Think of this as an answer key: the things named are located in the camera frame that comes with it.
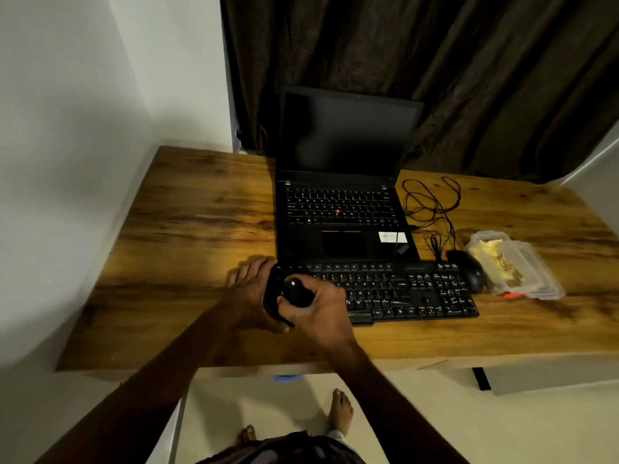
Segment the laptop screen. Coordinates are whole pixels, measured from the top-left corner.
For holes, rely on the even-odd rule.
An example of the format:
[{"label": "laptop screen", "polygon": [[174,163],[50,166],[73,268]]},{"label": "laptop screen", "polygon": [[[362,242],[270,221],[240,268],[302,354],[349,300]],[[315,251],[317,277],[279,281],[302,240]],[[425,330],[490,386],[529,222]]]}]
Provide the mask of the laptop screen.
[{"label": "laptop screen", "polygon": [[420,102],[299,88],[286,92],[277,167],[397,176]]}]

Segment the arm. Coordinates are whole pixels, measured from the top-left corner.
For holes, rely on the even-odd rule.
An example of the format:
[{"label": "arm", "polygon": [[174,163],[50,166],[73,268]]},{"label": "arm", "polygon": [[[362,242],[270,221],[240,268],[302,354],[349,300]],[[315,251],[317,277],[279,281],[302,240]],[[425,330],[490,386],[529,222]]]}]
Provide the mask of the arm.
[{"label": "arm", "polygon": [[346,312],[344,290],[308,275],[293,276],[314,292],[314,302],[299,308],[280,296],[279,313],[324,351],[359,401],[389,462],[466,463],[361,349]]},{"label": "arm", "polygon": [[37,463],[146,462],[198,367],[207,355],[216,354],[217,345],[232,329],[288,329],[262,307],[275,262],[260,258],[232,271],[219,303],[107,396]]}]

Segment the external keyboard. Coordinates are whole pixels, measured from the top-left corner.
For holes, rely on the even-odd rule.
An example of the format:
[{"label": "external keyboard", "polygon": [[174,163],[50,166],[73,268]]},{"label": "external keyboard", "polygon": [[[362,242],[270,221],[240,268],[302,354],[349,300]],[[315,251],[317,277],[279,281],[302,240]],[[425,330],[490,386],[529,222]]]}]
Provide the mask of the external keyboard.
[{"label": "external keyboard", "polygon": [[479,316],[456,264],[426,261],[278,264],[271,277],[279,285],[293,273],[307,273],[344,288],[353,324]]},{"label": "external keyboard", "polygon": [[397,226],[389,193],[286,188],[289,225]]}]

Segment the mouse cable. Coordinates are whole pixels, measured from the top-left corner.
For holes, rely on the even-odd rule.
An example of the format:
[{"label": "mouse cable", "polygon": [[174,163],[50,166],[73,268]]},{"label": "mouse cable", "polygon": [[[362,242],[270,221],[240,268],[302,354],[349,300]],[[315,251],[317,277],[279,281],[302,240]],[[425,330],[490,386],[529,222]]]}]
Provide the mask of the mouse cable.
[{"label": "mouse cable", "polygon": [[[458,208],[462,200],[462,187],[458,182],[448,176],[442,176],[441,180],[456,193],[456,201],[447,208],[443,206],[437,196],[421,180],[405,179],[402,182],[402,188],[406,192],[404,214],[414,219],[417,223],[421,223],[421,225],[414,225],[414,232],[424,235],[423,240],[438,262],[442,260],[443,249],[449,244],[449,240],[451,240],[453,248],[456,248],[456,230],[447,213]],[[418,184],[423,188],[424,192],[410,190],[407,187],[407,183]],[[409,203],[412,204],[413,201],[417,203],[417,206],[409,209],[408,205]],[[422,215],[420,215],[422,212],[429,212],[429,218],[422,218]],[[420,231],[441,220],[444,220],[447,224],[447,236],[444,236],[436,229]]]}]

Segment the hand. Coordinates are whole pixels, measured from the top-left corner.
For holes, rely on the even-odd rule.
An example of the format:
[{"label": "hand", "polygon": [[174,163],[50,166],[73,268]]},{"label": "hand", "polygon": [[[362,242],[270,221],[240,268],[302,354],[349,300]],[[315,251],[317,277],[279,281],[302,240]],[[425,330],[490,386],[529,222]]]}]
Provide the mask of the hand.
[{"label": "hand", "polygon": [[342,346],[356,344],[343,288],[329,281],[316,280],[310,275],[290,275],[298,278],[305,288],[314,293],[314,301],[307,307],[291,305],[283,296],[277,298],[279,313],[292,322],[322,350],[329,353]]},{"label": "hand", "polygon": [[269,273],[276,263],[272,257],[260,257],[228,273],[226,292],[216,308],[231,315],[236,328],[265,329],[275,333],[289,331],[286,324],[269,316],[262,304]]}]

